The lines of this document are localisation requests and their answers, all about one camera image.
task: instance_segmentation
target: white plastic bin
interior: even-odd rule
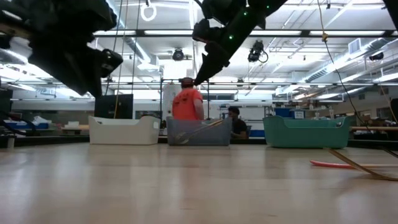
[[[160,119],[107,119],[90,116],[90,144],[157,144]]]

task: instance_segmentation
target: plastic bin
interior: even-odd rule
[[[267,144],[272,147],[341,149],[348,143],[349,119],[346,118],[309,120],[271,116],[263,122]]]
[[[90,144],[157,144],[160,119],[107,119],[90,116]]]
[[[209,127],[214,121],[177,120],[167,117],[167,142],[171,146],[229,146],[232,120]]]

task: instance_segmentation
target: orange shirt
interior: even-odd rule
[[[203,102],[198,90],[193,88],[182,90],[173,100],[173,117],[175,119],[199,120],[193,105],[195,99]]]

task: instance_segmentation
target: security camera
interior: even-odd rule
[[[256,40],[253,47],[250,49],[248,56],[249,62],[257,62],[260,59],[261,54],[264,52],[264,44],[261,40]]]
[[[175,49],[173,53],[173,60],[179,62],[184,59],[184,53],[182,52],[182,49]]]

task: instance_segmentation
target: ceiling beam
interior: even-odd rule
[[[192,37],[191,29],[154,29],[154,30],[109,30],[94,33],[95,37]],[[379,38],[398,37],[396,30],[326,30],[329,38]],[[303,37],[322,38],[322,30],[288,30],[288,29],[267,29],[254,30],[249,37]]]

